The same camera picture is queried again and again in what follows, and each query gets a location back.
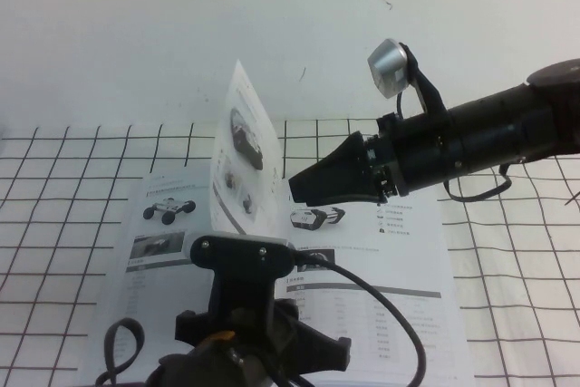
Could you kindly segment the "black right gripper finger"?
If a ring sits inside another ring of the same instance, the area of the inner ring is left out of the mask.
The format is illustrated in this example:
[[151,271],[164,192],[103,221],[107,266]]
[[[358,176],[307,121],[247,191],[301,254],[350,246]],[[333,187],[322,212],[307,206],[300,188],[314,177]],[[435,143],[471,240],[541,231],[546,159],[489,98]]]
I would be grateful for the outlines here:
[[289,187],[294,202],[307,206],[383,202],[383,194],[376,188],[371,174],[361,169],[313,166],[290,178]]
[[326,157],[295,174],[292,181],[372,181],[372,177],[365,139],[356,131]]

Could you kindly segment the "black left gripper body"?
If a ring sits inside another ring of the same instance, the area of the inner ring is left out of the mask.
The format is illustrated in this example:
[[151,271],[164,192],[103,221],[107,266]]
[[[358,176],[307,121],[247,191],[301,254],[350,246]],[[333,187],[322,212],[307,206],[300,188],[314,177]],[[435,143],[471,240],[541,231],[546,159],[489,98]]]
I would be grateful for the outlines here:
[[257,351],[282,372],[343,372],[350,362],[351,340],[333,339],[300,321],[291,299],[184,311],[176,317],[175,339],[194,347],[222,341],[239,353]]

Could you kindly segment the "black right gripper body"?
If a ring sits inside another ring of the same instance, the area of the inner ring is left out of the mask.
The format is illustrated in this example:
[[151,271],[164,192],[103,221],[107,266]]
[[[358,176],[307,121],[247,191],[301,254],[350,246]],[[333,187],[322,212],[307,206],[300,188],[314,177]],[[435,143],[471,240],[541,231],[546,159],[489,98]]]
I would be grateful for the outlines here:
[[378,133],[364,141],[372,184],[380,200],[393,196],[406,197],[409,187],[402,175],[394,142],[401,118],[392,112],[376,121]]

